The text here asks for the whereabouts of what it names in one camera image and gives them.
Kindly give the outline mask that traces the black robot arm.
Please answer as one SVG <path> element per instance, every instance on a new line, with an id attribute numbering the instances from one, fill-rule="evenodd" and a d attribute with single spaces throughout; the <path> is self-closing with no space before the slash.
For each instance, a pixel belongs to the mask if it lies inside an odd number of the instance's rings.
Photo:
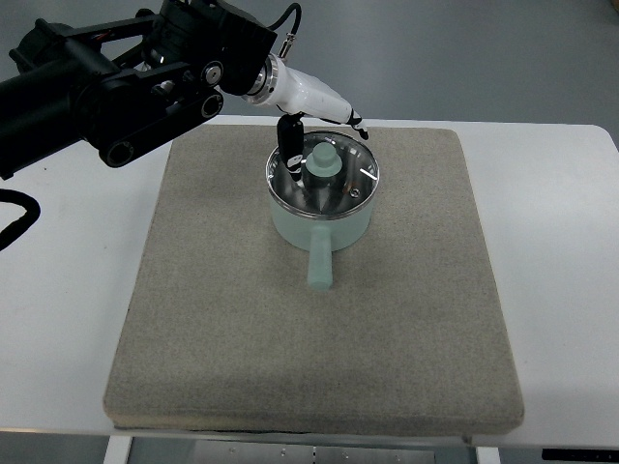
<path id="1" fill-rule="evenodd" d="M 38 19 L 1 85 L 1 176 L 78 141 L 121 167 L 217 116 L 252 88 L 277 33 L 222 1 L 73 28 Z"/>

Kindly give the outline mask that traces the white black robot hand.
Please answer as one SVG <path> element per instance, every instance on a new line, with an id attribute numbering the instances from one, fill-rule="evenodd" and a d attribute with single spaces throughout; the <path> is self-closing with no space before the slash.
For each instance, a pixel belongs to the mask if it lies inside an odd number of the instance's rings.
<path id="1" fill-rule="evenodd" d="M 288 67 L 274 54 L 268 55 L 243 99 L 255 106 L 275 106 L 283 112 L 277 124 L 280 161 L 295 183 L 302 178 L 304 116 L 347 125 L 362 139 L 368 139 L 363 118 L 344 97 L 318 78 Z"/>

